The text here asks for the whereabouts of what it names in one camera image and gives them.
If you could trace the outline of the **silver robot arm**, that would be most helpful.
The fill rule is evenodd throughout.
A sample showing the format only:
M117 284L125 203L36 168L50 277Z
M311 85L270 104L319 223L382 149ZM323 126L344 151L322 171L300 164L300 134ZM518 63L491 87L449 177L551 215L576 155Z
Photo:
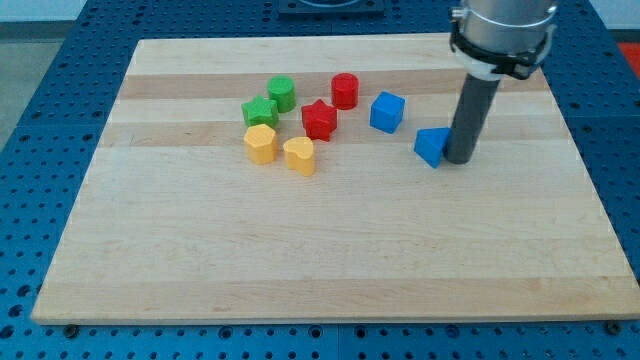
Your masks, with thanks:
M449 162L471 160L501 80L526 80L544 62L556 11L554 0L462 0L449 10L449 46L466 69L444 149Z

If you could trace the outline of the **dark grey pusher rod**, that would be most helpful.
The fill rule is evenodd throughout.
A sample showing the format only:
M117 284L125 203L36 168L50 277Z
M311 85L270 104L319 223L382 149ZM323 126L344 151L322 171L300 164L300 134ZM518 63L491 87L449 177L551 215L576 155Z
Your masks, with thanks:
M471 160L499 84L471 74L465 77L445 146L449 162L462 165Z

